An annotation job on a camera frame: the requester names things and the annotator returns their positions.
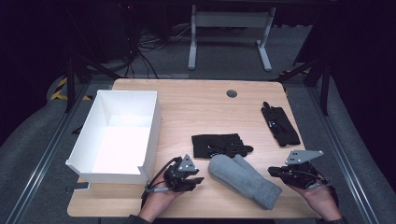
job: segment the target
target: person's right hand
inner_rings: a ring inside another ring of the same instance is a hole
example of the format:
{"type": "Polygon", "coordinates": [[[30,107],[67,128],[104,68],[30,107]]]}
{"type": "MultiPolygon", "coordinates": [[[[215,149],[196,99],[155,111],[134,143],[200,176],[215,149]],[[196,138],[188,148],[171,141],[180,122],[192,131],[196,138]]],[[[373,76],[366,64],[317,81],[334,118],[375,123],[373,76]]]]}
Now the person's right hand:
{"type": "Polygon", "coordinates": [[[318,186],[313,189],[299,189],[288,186],[301,194],[309,206],[325,221],[335,221],[343,218],[328,187],[318,186]]]}

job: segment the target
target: wooden tabletop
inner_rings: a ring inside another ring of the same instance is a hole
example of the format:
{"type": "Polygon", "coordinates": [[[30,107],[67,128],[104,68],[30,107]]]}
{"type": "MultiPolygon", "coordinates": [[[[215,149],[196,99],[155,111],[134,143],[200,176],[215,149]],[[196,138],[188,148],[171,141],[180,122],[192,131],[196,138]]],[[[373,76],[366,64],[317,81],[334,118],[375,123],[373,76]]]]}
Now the wooden tabletop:
{"type": "MultiPolygon", "coordinates": [[[[212,179],[207,171],[209,160],[193,159],[200,172],[192,177],[202,176],[204,181],[194,191],[178,197],[161,217],[318,217],[299,194],[267,172],[269,166],[285,165],[292,149],[304,149],[303,143],[294,147],[280,147],[262,116],[262,102],[281,106],[299,133],[281,84],[254,81],[118,79],[113,90],[158,92],[162,126],[155,174],[174,157],[184,157],[185,154],[193,156],[193,135],[238,133],[245,145],[254,147],[246,160],[264,178],[283,189],[275,208],[263,210],[250,199],[212,179]],[[227,96],[228,90],[236,91],[237,96],[227,96]]],[[[75,190],[67,212],[72,217],[136,215],[140,210],[143,189],[142,185],[91,184],[89,189],[75,190]]]]}

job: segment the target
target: wearable hand device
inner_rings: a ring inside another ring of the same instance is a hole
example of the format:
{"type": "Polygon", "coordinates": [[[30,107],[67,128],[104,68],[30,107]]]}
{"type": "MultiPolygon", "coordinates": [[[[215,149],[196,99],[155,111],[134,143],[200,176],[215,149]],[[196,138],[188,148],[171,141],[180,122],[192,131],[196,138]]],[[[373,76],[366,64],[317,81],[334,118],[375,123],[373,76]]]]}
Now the wearable hand device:
{"type": "Polygon", "coordinates": [[[187,177],[190,175],[196,175],[198,172],[199,170],[195,167],[191,157],[188,154],[186,154],[184,159],[181,159],[181,157],[173,158],[168,163],[166,163],[161,171],[156,174],[155,177],[145,186],[145,191],[142,194],[142,207],[151,192],[164,192],[168,190],[172,190],[174,192],[192,191],[195,189],[197,184],[201,184],[204,178],[197,177],[194,179],[187,179],[187,177]],[[165,171],[163,173],[163,182],[165,182],[166,187],[156,188],[156,185],[162,182],[155,185],[153,183],[163,171],[165,171]]]}
{"type": "Polygon", "coordinates": [[[292,150],[285,161],[287,166],[271,166],[268,172],[273,177],[281,178],[283,183],[300,189],[312,189],[320,185],[329,187],[332,184],[330,178],[324,177],[309,162],[322,155],[322,151],[292,150]]]}

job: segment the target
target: gray glove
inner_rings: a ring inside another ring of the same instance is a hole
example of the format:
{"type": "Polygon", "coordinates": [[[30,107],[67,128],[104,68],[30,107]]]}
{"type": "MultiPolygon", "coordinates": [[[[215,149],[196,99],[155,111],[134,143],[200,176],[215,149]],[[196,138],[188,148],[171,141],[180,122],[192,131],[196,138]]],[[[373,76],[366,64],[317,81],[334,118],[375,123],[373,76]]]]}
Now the gray glove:
{"type": "Polygon", "coordinates": [[[264,179],[240,155],[233,159],[225,155],[214,156],[209,163],[209,173],[219,182],[254,200],[264,209],[273,209],[282,192],[271,181],[264,179]]]}

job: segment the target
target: person's left hand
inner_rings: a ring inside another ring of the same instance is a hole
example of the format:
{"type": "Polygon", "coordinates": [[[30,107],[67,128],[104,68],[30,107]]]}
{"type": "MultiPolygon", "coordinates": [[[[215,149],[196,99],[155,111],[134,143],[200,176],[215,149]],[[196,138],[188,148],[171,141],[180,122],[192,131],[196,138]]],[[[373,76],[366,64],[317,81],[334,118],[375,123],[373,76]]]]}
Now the person's left hand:
{"type": "MultiPolygon", "coordinates": [[[[154,185],[162,181],[164,181],[163,173],[158,176],[154,185]]],[[[156,187],[165,188],[166,184],[163,182],[158,184],[156,187]]],[[[146,221],[153,222],[157,216],[159,216],[163,211],[168,208],[168,206],[175,198],[183,193],[184,192],[174,192],[172,190],[150,193],[145,202],[145,205],[140,210],[138,216],[145,219],[146,221]]]]}

